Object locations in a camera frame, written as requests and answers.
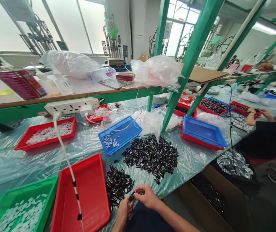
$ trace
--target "red can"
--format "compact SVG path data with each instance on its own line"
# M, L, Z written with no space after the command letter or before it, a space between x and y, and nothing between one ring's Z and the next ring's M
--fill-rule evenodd
M42 86L23 68L0 69L0 80L24 100L36 99L47 95Z

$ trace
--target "power cord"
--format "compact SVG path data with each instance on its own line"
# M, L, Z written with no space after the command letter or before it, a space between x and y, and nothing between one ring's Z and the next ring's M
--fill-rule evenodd
M70 164L70 161L69 161L68 154L66 152L64 143L63 143L62 138L60 136L60 133L59 133L59 130L58 130L58 126L57 126L57 120L60 117L60 115L61 115L60 112L53 113L53 125L54 125L54 129L55 129L55 131L57 133L57 137L58 137L58 139L60 141L63 153L65 155L65 158L66 158L69 170L70 170L71 177L73 179L73 186L74 186L74 190L75 190L75 194L76 194L76 198L77 198L77 202L78 202L78 207L79 207L78 220L81 220L82 231L84 232L84 227L83 227L83 222L82 222L81 205L80 205L80 201L79 201L79 197L78 197L78 192L77 192L77 188L76 188L76 179L75 179L74 172L73 172L73 169L71 167L71 164Z
M124 87L122 87L123 89L132 89L132 88L137 88L137 95L136 95L136 104L138 105L138 102L137 102L137 98L138 98L138 93L139 93L139 88L138 87L131 87L131 88L124 88ZM137 119L139 119L139 121L140 121L140 124L141 124L141 119L139 118L139 116L142 114L142 108L139 106L139 108L140 108L140 114L127 126L127 127L125 127L125 128L123 128L122 130L125 130L126 128L128 128L133 122L136 122L136 120ZM122 131L122 130L114 130L114 129L111 129L111 128L109 128L109 127L107 127L107 126L105 126L105 125L103 125L103 124L101 124L101 123L97 123L97 122L93 122L93 121L91 121L88 117L87 117L87 113L85 114L85 117L86 117L86 120L88 120L89 122L91 122L91 123L94 123L94 124L98 124L98 125L102 125L103 127L106 127L107 129L110 129L110 130L112 130L112 131Z
M230 99L229 99L229 106L231 104L231 97L232 97L232 87L230 84L226 84L227 86L230 87L231 91L230 91ZM232 129L232 119L231 119L231 110L229 111L230 114L230 142L231 142L231 150L232 150L232 164L235 168L235 158L234 158L234 146L232 144L232 135L231 135L231 129Z

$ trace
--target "red plastic tray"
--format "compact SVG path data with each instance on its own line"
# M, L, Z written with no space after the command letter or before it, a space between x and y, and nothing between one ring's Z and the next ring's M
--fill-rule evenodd
M109 111L108 104L100 105L100 106L97 107L96 109L98 109L98 108L106 108L107 112ZM93 122L99 122L99 121L102 121L102 120L104 119L104 117L93 118L93 119L90 119L90 120L93 121Z
M211 148L211 149L213 149L213 150L215 150L215 151L224 150L224 149L225 149L224 147L220 148L220 147L214 146L214 145L212 145L212 144L209 144L209 143L207 143L207 142L201 141L201 140L199 140L199 139L197 139L197 138L194 138L194 137L192 137L192 136L189 136L189 135L184 134L184 133L183 133L183 121L182 121L182 128L181 128L181 137L184 138L184 139L187 139L187 140L189 140L189 141L198 143L198 144L200 144L200 145L202 145L202 146L205 146L205 147L207 147L207 148Z
M85 232L98 231L110 218L101 155L72 165ZM69 168L60 172L50 232L82 231L78 203Z
M243 104L241 104L241 103L239 103L239 102L237 102L237 101L232 101L230 104L231 104L231 105L239 105L239 106L243 106L243 107L249 107L249 106L243 105ZM236 111L236 112L238 112L238 113L240 113L240 114L242 114L242 115L245 115L245 116L248 115L248 112L247 112L247 111L244 111L244 110L239 109L239 108L237 108L237 107L235 107L235 108L233 109L233 111ZM261 116L262 116L261 113L256 112L256 114L254 115L254 119L260 118Z
M180 101L181 102L191 102L192 100L195 99L193 96L189 96L188 98L189 98L188 100L185 100L184 98L180 98Z
M177 103L177 106L178 107L182 107L184 109L186 109L187 111L190 109L190 106L189 105L185 105L185 104L182 104L180 102ZM181 111L178 111L178 110L174 110L173 113L175 113L176 115L179 115L179 116L182 116L184 117L186 114L181 112ZM194 116L190 116L191 118L196 118L197 117L197 108L194 110Z
M65 122L73 122L73 129L71 131L71 133L67 134L67 135L62 135L61 138L62 139L68 139L71 137L75 136L75 132L76 132L76 118L72 117L72 118L67 118L67 119L61 119L57 121L57 125L63 124ZM48 127L53 127L53 122L48 122L48 123L44 123L44 124L40 124L40 125L36 125L36 126L30 126L26 132L24 133L24 135L22 136L22 138L20 139L20 141L18 142L18 144L16 145L16 147L14 148L15 150L23 150L23 151L28 151L30 149L34 149L37 147L41 147L50 143L54 143L57 142L59 139L57 137L53 138L53 139L49 139L46 141L42 141L39 143L35 143L35 144L26 144L26 142L30 139L30 137L32 137L33 134L35 134L37 131L39 130L43 130L46 129Z
M207 101L207 100L205 100L205 99L203 99L202 101L208 102L208 103L210 103L210 104L212 104L212 105L215 105L215 104L213 104L212 102L209 102L209 101ZM218 115L218 116L221 116L221 115L223 115L224 113L227 113L226 110L224 110L223 108L220 108L220 109L223 110L223 113L221 113L221 114L216 114L216 113L214 113L213 111L209 110L208 108L204 107L204 106L201 105L201 104L198 105L198 108L199 108L199 109L202 109L204 112L211 113L211 114L215 114L215 115Z

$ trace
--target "person's hand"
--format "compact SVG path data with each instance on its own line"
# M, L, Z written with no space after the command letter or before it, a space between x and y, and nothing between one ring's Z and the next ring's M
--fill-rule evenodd
M248 110L247 110L247 112L255 112L255 114L256 114L256 110L254 108L252 108L252 107L249 107Z
M132 201L129 206L128 203L128 197L120 202L113 231L123 231L126 225L126 220L132 218L134 202Z
M161 201L155 195L150 185L139 185L135 189L134 197L141 201L147 208L156 210L157 207L161 204Z
M260 110L259 112L262 113L266 118L272 117L268 110Z

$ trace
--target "plug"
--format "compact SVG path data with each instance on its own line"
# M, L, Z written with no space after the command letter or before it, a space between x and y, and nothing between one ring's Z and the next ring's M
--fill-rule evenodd
M81 108L80 108L80 112L79 112L79 114L81 115L81 116L85 116L85 115L91 115L91 114L93 114L93 107L92 107L92 105L85 105L85 106L82 106Z

